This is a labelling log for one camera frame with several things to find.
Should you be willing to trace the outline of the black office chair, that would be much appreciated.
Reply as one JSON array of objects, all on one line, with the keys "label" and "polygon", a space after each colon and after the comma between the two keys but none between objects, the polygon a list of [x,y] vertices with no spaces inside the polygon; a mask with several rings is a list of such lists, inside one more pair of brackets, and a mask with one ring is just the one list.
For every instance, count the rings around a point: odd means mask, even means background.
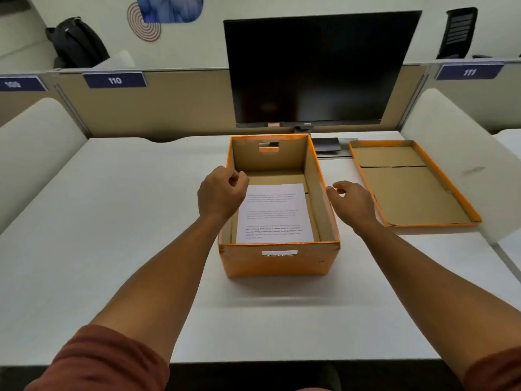
[{"label": "black office chair", "polygon": [[478,8],[452,9],[446,15],[446,29],[436,59],[464,59],[472,45]]}]

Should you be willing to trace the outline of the blue desk number label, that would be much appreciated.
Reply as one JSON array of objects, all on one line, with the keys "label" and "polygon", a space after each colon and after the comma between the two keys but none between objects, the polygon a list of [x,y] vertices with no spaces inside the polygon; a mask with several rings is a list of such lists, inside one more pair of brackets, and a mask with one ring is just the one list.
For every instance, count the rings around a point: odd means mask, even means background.
[{"label": "blue desk number label", "polygon": [[0,75],[0,92],[46,92],[37,75]]},{"label": "blue desk number label", "polygon": [[145,75],[141,71],[109,71],[83,73],[82,77],[90,89],[135,89],[146,88]]},{"label": "blue desk number label", "polygon": [[441,65],[436,81],[493,80],[501,72],[504,63],[445,64]]}]

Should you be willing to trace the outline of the red left sleeve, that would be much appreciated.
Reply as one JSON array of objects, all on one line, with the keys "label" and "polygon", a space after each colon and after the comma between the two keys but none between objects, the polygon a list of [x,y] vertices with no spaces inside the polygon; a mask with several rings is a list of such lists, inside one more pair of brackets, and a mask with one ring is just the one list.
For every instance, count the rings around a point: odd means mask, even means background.
[{"label": "red left sleeve", "polygon": [[86,325],[24,391],[164,391],[169,364],[142,342]]}]

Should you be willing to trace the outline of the black backpack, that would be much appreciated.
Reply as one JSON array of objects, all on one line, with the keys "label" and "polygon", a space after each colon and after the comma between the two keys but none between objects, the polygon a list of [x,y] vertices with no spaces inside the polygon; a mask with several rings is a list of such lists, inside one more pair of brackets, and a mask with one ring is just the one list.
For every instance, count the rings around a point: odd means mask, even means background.
[{"label": "black backpack", "polygon": [[55,69],[92,68],[109,58],[100,37],[80,17],[65,19],[56,27],[45,29],[57,56]]}]

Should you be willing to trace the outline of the white curved desk divider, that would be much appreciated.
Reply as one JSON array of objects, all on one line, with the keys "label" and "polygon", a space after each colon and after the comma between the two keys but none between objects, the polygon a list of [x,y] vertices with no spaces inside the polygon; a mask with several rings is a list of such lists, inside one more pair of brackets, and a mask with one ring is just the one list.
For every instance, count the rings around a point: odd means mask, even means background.
[{"label": "white curved desk divider", "polygon": [[0,234],[87,141],[61,103],[51,98],[0,127]]},{"label": "white curved desk divider", "polygon": [[489,243],[521,228],[521,160],[440,91],[419,96],[401,134],[419,144],[470,202]]}]

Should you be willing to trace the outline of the person's right hand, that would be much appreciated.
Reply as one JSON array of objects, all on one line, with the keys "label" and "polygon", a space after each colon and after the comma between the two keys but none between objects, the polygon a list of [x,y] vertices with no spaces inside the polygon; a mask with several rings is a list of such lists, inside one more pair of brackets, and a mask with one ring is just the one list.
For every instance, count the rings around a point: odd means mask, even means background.
[{"label": "person's right hand", "polygon": [[349,181],[333,183],[334,188],[343,188],[344,208],[334,210],[336,216],[353,231],[363,237],[368,231],[372,231],[380,225],[377,221],[372,196],[362,185]]}]

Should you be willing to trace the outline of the blue wall picture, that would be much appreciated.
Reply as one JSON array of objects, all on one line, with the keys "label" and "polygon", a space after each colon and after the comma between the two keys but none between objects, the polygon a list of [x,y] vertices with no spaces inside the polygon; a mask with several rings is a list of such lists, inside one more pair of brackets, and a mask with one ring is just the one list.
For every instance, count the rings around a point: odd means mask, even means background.
[{"label": "blue wall picture", "polygon": [[201,15],[204,0],[136,0],[145,23],[191,23]]}]

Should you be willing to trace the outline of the printed white paper sheet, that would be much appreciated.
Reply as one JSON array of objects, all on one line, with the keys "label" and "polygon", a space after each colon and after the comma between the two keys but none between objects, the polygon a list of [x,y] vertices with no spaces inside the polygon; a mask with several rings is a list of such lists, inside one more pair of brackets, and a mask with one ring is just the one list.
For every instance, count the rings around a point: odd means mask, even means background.
[{"label": "printed white paper sheet", "polygon": [[237,217],[237,244],[314,242],[303,183],[254,184]]}]

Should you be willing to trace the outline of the person's right forearm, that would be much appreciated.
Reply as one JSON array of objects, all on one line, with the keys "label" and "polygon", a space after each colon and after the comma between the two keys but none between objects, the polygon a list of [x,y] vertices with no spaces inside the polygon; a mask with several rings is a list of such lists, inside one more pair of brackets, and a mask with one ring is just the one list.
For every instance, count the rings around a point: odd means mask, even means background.
[{"label": "person's right forearm", "polygon": [[449,271],[377,221],[353,226],[403,307],[467,385],[521,385],[521,311]]}]

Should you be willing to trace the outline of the person's left forearm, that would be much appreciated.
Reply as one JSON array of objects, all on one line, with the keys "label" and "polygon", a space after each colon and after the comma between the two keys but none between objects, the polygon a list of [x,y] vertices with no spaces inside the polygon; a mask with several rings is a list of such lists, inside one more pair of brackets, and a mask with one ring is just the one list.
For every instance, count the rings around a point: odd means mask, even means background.
[{"label": "person's left forearm", "polygon": [[206,260],[225,223],[220,215],[199,216],[140,267],[90,324],[141,342],[170,363]]}]

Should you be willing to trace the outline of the person's left hand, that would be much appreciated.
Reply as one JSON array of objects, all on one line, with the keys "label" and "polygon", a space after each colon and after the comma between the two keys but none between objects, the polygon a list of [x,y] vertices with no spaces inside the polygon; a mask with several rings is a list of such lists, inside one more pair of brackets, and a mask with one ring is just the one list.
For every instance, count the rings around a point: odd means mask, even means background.
[{"label": "person's left hand", "polygon": [[236,195],[234,168],[216,167],[200,184],[198,190],[199,217],[222,227],[239,209],[245,195]]}]

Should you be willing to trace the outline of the beige desk partition panel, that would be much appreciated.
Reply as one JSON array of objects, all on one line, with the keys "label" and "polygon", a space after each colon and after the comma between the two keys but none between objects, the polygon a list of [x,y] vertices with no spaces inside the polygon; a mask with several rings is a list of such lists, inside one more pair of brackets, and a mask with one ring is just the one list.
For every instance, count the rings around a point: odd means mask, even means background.
[{"label": "beige desk partition panel", "polygon": [[200,135],[291,133],[290,127],[237,128],[228,69],[146,70],[145,88],[90,89],[80,72],[52,79],[93,137],[166,142]]}]

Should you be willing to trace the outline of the black computer monitor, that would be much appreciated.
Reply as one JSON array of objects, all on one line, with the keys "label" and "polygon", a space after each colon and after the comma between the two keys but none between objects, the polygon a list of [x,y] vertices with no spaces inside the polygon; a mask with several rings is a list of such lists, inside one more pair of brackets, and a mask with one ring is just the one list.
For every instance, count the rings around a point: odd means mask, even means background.
[{"label": "black computer monitor", "polygon": [[236,126],[380,124],[421,15],[225,20]]}]

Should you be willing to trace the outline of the orange cardboard storage box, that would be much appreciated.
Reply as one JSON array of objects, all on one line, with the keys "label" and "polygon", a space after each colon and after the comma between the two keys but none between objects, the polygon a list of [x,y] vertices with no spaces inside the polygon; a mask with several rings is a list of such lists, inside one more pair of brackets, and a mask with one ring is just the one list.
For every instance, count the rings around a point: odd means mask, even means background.
[{"label": "orange cardboard storage box", "polygon": [[218,236],[227,277],[326,275],[340,251],[340,234],[310,135],[232,136],[227,166],[244,171],[249,185],[303,183],[315,236],[305,243],[237,244],[237,210]]}]

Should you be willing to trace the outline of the black monitor stand base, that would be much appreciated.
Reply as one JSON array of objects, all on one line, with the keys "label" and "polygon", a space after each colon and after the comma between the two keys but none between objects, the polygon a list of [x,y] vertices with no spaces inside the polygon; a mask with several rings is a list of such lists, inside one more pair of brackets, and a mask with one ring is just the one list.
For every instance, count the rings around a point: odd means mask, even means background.
[{"label": "black monitor stand base", "polygon": [[342,150],[340,141],[337,137],[312,138],[312,143],[317,154],[337,153]]}]

